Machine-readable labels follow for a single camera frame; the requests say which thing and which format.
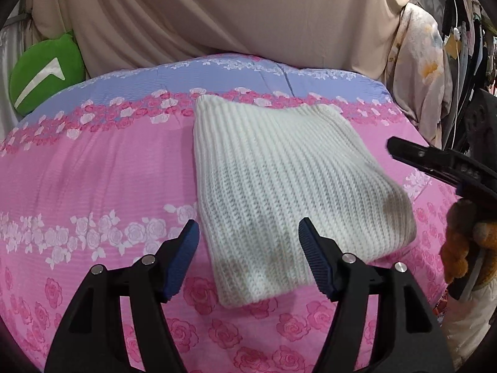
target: orange stuffed toy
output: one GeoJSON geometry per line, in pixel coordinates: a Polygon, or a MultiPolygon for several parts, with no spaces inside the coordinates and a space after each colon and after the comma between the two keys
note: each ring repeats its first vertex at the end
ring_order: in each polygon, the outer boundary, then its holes
{"type": "Polygon", "coordinates": [[[468,273],[470,240],[489,250],[474,290],[484,287],[497,274],[497,221],[476,223],[477,213],[476,205],[469,200],[461,199],[452,205],[447,214],[446,242],[440,251],[445,281],[450,284],[468,273]]]}
{"type": "Polygon", "coordinates": [[[467,300],[447,298],[442,330],[458,369],[488,332],[497,306],[497,215],[461,199],[447,214],[442,258],[445,281],[450,284],[468,273],[466,256],[470,241],[487,249],[475,286],[467,300]]]}

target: ribbed knit texture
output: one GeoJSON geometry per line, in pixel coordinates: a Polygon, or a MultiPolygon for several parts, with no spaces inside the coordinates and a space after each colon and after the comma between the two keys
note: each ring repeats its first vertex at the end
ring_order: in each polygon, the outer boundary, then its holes
{"type": "Polygon", "coordinates": [[[313,283],[297,233],[304,217],[364,261],[416,236],[408,196],[333,107],[275,110],[205,95],[194,150],[201,226],[225,307],[313,283]]]}

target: black clamp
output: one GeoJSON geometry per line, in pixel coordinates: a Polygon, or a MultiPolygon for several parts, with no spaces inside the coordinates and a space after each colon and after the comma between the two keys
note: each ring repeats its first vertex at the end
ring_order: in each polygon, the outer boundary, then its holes
{"type": "Polygon", "coordinates": [[[138,373],[130,366],[120,297],[128,296],[138,347],[147,373],[187,373],[161,303],[180,291],[199,242],[189,220],[180,236],[132,266],[94,265],[76,291],[55,334],[45,373],[138,373]]]}
{"type": "Polygon", "coordinates": [[[373,352],[363,373],[453,373],[446,340],[422,290],[405,264],[366,265],[320,236],[306,218],[299,240],[320,291],[338,301],[313,373],[352,373],[369,295],[379,296],[373,352]]]}

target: green pillow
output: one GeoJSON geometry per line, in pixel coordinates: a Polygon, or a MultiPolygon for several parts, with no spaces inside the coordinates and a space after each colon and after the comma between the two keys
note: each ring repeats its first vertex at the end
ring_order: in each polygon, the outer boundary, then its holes
{"type": "Polygon", "coordinates": [[[12,69],[9,95],[22,116],[64,88],[85,80],[83,57],[72,32],[26,50],[12,69]]]}

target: floral bedsheet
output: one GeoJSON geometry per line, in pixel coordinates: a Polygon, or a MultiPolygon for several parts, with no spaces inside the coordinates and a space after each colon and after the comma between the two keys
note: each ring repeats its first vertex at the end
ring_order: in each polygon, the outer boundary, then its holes
{"type": "MultiPolygon", "coordinates": [[[[405,262],[431,304],[441,298],[438,251],[454,191],[390,158],[387,138],[423,139],[382,84],[234,54],[116,72],[52,97],[0,144],[0,316],[40,368],[93,264],[128,266],[198,219],[192,128],[195,99],[205,93],[275,109],[336,106],[404,187],[417,218],[416,240],[376,264],[405,262]]],[[[370,355],[375,301],[358,366],[370,355]]],[[[125,300],[122,310],[130,361],[143,368],[125,300]]],[[[223,308],[201,237],[183,288],[164,311],[191,373],[311,373],[335,306],[310,286],[223,308]]]]}

